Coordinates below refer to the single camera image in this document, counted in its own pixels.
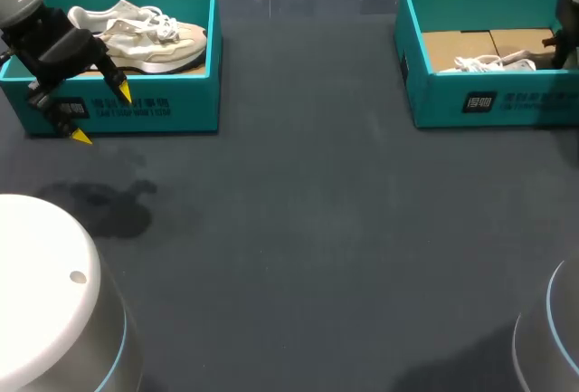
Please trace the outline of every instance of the shoelace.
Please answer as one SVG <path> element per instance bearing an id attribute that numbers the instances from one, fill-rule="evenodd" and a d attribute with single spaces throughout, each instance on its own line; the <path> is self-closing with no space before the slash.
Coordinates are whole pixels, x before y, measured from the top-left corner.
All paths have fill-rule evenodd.
<path id="1" fill-rule="evenodd" d="M 462 58 L 457 57 L 454 59 L 454 64 L 456 64 L 455 69 L 447 69 L 442 72 L 492 72 L 492 71 L 504 71 L 505 65 L 511 64 L 519 60 L 525 60 L 529 57 L 529 51 L 519 51 L 517 53 L 509 54 L 505 57 L 499 57 L 497 55 L 481 55 L 479 57 Z"/>
<path id="2" fill-rule="evenodd" d="M 503 62 L 497 55 L 481 55 L 474 59 L 465 59 L 457 57 L 454 59 L 456 69 L 449 69 L 444 72 L 489 72 L 504 71 Z"/>
<path id="3" fill-rule="evenodd" d="M 176 41 L 179 37 L 179 23 L 175 18 L 170 18 L 161 12 L 161 9 L 153 5 L 146 5 L 141 9 L 150 12 L 150 16 L 145 21 L 133 21 L 119 19 L 137 27 L 135 33 L 157 32 L 160 41 Z"/>

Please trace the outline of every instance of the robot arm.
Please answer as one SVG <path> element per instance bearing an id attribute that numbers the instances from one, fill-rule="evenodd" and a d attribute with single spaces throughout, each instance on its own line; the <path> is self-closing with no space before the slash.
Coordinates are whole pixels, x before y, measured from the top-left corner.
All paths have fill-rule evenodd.
<path id="1" fill-rule="evenodd" d="M 544 46 L 554 46 L 553 67 L 563 68 L 567 58 L 579 47 L 579 0 L 557 0 L 555 17 L 561 29 L 555 37 L 545 39 Z"/>
<path id="2" fill-rule="evenodd" d="M 84 137 L 64 113 L 51 103 L 50 93 L 64 80 L 95 64 L 113 93 L 131 103 L 127 77 L 107 55 L 107 47 L 89 30 L 74 27 L 61 9 L 43 0 L 0 0 L 0 30 L 8 45 L 0 65 L 17 56 L 34 77 L 27 100 L 41 111 L 58 133 Z"/>

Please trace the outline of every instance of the white cylindrical robot base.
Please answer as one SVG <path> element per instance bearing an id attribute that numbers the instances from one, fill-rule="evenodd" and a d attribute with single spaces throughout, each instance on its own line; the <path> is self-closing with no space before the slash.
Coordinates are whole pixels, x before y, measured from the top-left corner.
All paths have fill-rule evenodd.
<path id="1" fill-rule="evenodd" d="M 526 392 L 579 391 L 579 261 L 555 270 L 540 299 L 522 313 L 512 355 Z"/>
<path id="2" fill-rule="evenodd" d="M 133 320 L 89 235 L 60 208 L 0 196 L 0 304 L 2 392 L 138 391 Z"/>

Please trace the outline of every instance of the teal shoe box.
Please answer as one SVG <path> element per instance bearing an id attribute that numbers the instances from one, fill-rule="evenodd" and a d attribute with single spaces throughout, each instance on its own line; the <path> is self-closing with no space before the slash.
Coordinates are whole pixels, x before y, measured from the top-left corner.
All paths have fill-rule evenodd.
<path id="1" fill-rule="evenodd" d="M 79 5 L 106 10 L 119 0 L 46 0 L 68 13 Z M 67 80 L 52 95 L 61 110 L 75 118 L 87 133 L 213 132 L 219 127 L 222 32 L 217 0 L 128 0 L 134 5 L 153 5 L 164 14 L 207 29 L 204 72 L 175 75 L 128 75 L 134 105 L 126 107 L 115 98 L 100 75 Z M 18 59 L 0 72 L 0 87 L 12 104 L 27 133 L 52 135 L 52 126 L 30 108 L 25 95 L 32 75 Z"/>
<path id="2" fill-rule="evenodd" d="M 579 125 L 579 71 L 434 73 L 422 33 L 551 28 L 556 0 L 400 0 L 394 41 L 418 128 Z"/>

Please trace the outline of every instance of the dark gray table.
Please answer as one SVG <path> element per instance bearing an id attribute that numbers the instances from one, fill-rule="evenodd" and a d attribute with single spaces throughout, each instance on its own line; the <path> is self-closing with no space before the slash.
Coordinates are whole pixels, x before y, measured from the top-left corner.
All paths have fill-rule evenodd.
<path id="1" fill-rule="evenodd" d="M 28 139 L 1 101 L 1 190 L 95 237 L 146 392 L 516 390 L 513 320 L 577 248 L 577 136 L 415 129 L 392 22 L 226 24 L 216 136 Z"/>

